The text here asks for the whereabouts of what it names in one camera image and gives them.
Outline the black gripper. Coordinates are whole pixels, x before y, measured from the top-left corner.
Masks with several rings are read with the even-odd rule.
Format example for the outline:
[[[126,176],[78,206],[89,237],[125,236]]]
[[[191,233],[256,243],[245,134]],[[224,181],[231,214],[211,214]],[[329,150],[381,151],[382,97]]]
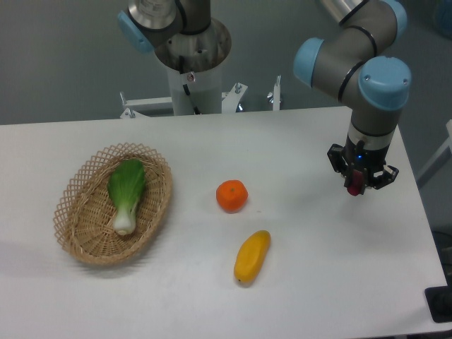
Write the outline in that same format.
[[[349,179],[353,170],[364,172],[367,169],[369,175],[367,187],[376,190],[396,180],[399,169],[385,165],[388,146],[377,150],[369,150],[365,147],[355,150],[356,147],[357,142],[354,143],[348,136],[345,147],[334,143],[329,148],[327,156],[336,173]]]

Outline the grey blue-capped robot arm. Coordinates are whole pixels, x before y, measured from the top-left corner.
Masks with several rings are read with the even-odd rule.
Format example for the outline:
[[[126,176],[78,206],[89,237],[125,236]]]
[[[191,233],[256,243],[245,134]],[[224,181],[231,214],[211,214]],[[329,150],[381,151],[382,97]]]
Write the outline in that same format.
[[[407,15],[397,1],[325,1],[341,33],[333,41],[306,40],[294,61],[295,77],[352,111],[345,145],[328,158],[348,192],[393,183],[397,168],[386,154],[408,101],[411,72],[384,56],[405,31]],[[242,86],[228,96],[220,67],[231,50],[227,28],[211,15],[209,1],[130,1],[117,16],[124,37],[141,53],[153,53],[167,69],[176,115],[234,112]]]

